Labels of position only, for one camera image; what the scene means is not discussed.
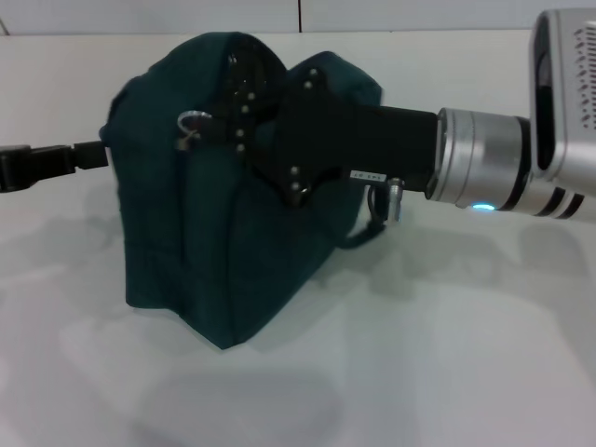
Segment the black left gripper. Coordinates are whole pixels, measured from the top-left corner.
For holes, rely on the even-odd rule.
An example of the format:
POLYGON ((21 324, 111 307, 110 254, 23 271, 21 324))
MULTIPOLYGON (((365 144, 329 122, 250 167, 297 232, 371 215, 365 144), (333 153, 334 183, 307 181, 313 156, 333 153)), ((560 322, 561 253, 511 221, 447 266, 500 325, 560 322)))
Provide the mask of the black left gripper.
POLYGON ((109 165, 103 142, 32 148, 28 145, 1 147, 1 192, 28 189, 35 183, 69 175, 79 169, 98 169, 109 165))

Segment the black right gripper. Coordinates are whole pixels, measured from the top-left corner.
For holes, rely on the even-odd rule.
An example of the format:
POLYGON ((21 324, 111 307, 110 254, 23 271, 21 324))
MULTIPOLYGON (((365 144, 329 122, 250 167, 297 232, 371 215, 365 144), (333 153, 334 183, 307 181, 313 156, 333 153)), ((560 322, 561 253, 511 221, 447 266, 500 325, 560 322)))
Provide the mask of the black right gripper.
POLYGON ((435 169, 436 114, 350 102, 332 93, 320 69, 283 88, 222 93, 199 146, 227 147, 253 166, 283 199, 302 206, 326 182, 391 179, 423 192, 435 169))

